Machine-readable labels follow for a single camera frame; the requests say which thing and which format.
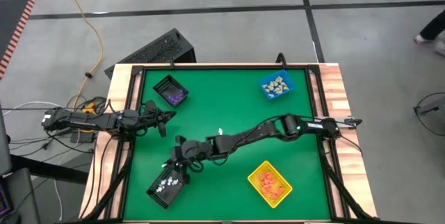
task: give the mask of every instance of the person's foot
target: person's foot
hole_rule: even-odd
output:
[[[434,51],[440,55],[445,56],[445,42],[438,40],[434,46]]]
[[[418,45],[423,44],[423,43],[429,43],[432,42],[432,40],[427,40],[425,38],[422,37],[422,35],[418,35],[416,37],[414,37],[414,42]]]

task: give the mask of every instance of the concrete floor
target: concrete floor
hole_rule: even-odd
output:
[[[311,4],[405,1],[432,0],[310,0]],[[79,2],[89,13],[303,4],[303,0]],[[358,130],[359,141],[375,206],[385,220],[443,223],[445,218],[445,140],[423,129],[412,112],[423,96],[445,91],[445,58],[434,54],[431,46],[412,43],[412,36],[444,8],[313,10],[325,61],[340,63],[353,115],[364,120]],[[34,15],[60,13],[77,13],[72,0],[37,0],[33,10]],[[86,87],[86,97],[105,96],[109,80],[102,71],[174,27],[195,47],[199,62],[267,62],[274,61],[280,51],[288,62],[316,62],[303,10],[104,17],[90,22],[102,36],[105,54],[97,75]],[[29,21],[0,85],[3,106],[31,100],[65,105],[98,55],[97,40],[81,19]],[[6,117],[8,133],[14,139],[44,136],[41,117],[41,112],[11,113]],[[428,123],[438,131],[444,126],[443,122]],[[16,154],[37,147],[23,147]],[[63,150],[55,144],[32,158],[43,160]],[[76,155],[71,152],[67,160]],[[78,193],[67,193],[63,198],[79,197]],[[54,207],[45,211],[57,213],[54,202]]]

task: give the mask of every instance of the yellow bin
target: yellow bin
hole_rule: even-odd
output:
[[[272,185],[272,190],[276,191],[280,186],[282,186],[282,193],[279,194],[275,199],[272,199],[269,195],[266,195],[261,190],[261,180],[260,175],[269,172],[276,182]],[[253,173],[248,177],[248,181],[252,186],[258,191],[262,198],[272,207],[276,208],[278,204],[285,199],[285,197],[292,191],[292,186],[280,175],[280,173],[269,163],[269,161],[264,161]]]

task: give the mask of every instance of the blue bin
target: blue bin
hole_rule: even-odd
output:
[[[286,83],[287,87],[289,88],[289,90],[285,90],[283,93],[281,94],[277,94],[273,91],[270,91],[269,93],[273,94],[273,97],[269,97],[268,93],[266,92],[266,90],[263,88],[264,84],[269,84],[271,81],[274,81],[277,77],[282,77],[283,81]],[[261,89],[264,92],[264,95],[267,97],[267,99],[277,99],[278,97],[285,95],[287,93],[289,93],[291,90],[293,90],[295,88],[295,83],[293,82],[293,80],[291,79],[291,76],[289,76],[289,73],[286,72],[286,70],[280,70],[278,72],[274,72],[273,74],[264,77],[263,79],[261,79],[259,81],[259,85],[261,86]]]

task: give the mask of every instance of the green table surface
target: green table surface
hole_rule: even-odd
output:
[[[285,143],[275,138],[240,147],[223,166],[205,161],[204,171],[191,172],[186,185],[169,208],[163,209],[146,191],[170,158],[175,136],[204,141],[206,136],[237,134],[262,120],[285,113],[312,115],[304,70],[288,70],[296,89],[267,100],[259,80],[274,70],[149,70],[141,101],[154,100],[177,115],[166,125],[167,137],[151,129],[137,138],[128,184],[124,220],[325,220],[329,219],[316,138],[304,135]],[[189,95],[173,109],[154,90],[168,74]],[[293,187],[275,208],[249,183],[247,177],[269,161]]]

